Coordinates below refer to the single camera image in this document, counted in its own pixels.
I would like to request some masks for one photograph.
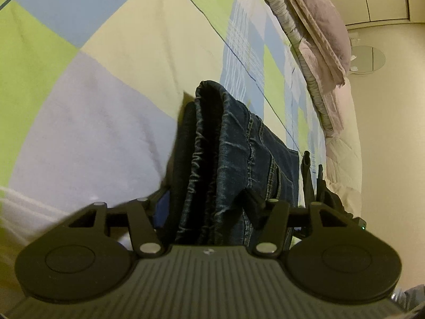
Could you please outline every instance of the ribbed gray panel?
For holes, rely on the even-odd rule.
[[[9,319],[383,319],[401,313],[390,300],[362,306],[326,303],[298,289],[273,260],[245,247],[175,246],[141,260],[120,288],[86,303],[54,305],[28,298]]]

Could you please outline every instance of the blue denim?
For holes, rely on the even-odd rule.
[[[260,232],[235,197],[252,189],[297,206],[298,152],[216,82],[200,83],[195,108],[195,151],[175,243],[252,246]]]

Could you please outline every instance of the wall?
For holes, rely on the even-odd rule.
[[[425,24],[358,29],[386,64],[350,75],[363,159],[362,218],[403,263],[399,286],[425,284]]]

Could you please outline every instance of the bed sheet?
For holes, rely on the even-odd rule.
[[[0,288],[18,288],[17,253],[64,216],[160,186],[202,80],[300,157],[309,150],[313,177],[326,164],[305,79],[264,0],[0,0],[0,40]]]

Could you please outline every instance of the round mirror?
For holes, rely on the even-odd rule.
[[[358,45],[351,48],[350,71],[358,74],[368,74],[379,70],[385,64],[385,55],[377,48],[368,45]]]

